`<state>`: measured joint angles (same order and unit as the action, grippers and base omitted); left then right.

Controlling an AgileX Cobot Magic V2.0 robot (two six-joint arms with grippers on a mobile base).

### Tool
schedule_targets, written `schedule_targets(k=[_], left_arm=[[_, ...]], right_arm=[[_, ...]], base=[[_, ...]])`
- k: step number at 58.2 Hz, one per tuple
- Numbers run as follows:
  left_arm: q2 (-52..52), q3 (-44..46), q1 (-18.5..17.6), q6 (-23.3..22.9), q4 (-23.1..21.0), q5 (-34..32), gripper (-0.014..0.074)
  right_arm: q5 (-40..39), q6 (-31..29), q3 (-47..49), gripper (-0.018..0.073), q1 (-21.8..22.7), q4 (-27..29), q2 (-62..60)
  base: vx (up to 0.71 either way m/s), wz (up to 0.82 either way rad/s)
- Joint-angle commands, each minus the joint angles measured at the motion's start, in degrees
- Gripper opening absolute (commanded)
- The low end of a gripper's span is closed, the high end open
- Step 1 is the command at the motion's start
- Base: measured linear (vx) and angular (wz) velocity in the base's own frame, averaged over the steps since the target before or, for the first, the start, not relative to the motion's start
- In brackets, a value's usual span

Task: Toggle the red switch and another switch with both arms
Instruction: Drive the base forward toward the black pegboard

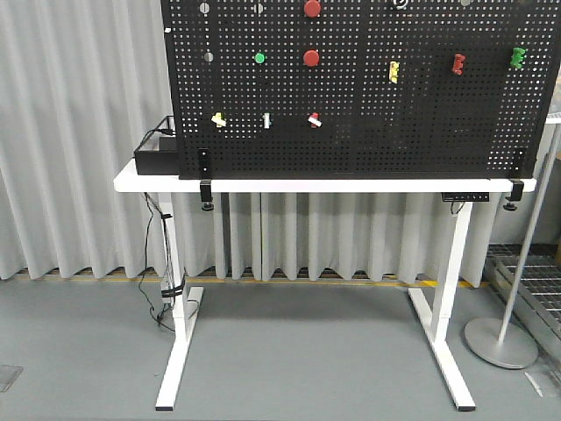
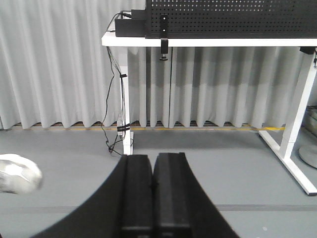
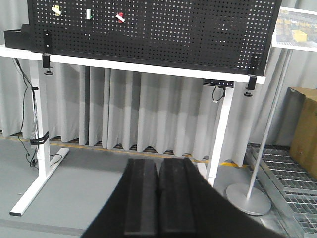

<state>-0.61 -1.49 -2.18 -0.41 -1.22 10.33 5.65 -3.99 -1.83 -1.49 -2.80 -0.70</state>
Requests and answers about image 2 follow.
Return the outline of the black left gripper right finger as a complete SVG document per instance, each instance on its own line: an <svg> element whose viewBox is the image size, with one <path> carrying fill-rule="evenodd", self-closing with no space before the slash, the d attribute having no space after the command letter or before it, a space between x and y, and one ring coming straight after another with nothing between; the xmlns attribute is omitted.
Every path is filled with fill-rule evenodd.
<svg viewBox="0 0 317 238"><path fill-rule="evenodd" d="M238 237L201 187L184 153L160 153L154 181L158 238Z"/></svg>

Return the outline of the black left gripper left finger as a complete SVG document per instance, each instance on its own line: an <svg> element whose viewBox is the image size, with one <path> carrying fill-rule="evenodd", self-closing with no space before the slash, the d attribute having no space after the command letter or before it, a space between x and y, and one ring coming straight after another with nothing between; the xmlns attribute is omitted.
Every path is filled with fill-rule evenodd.
<svg viewBox="0 0 317 238"><path fill-rule="evenodd" d="M82 205L37 238L150 238L152 167L146 155L123 155Z"/></svg>

